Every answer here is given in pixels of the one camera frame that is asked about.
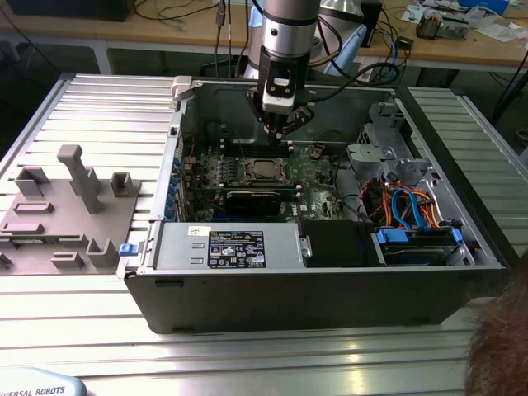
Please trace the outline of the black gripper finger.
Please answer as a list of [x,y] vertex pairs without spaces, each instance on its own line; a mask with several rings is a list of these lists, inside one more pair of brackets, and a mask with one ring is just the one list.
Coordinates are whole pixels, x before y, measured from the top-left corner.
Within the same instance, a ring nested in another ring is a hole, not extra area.
[[286,135],[308,124],[315,116],[307,106],[299,107],[291,115],[278,115],[275,123],[275,141],[280,142]]
[[253,87],[245,91],[245,98],[257,122],[263,125],[263,129],[267,135],[267,142],[274,143],[275,132],[272,129],[272,115],[264,111],[262,107],[262,98],[259,96],[257,88]]

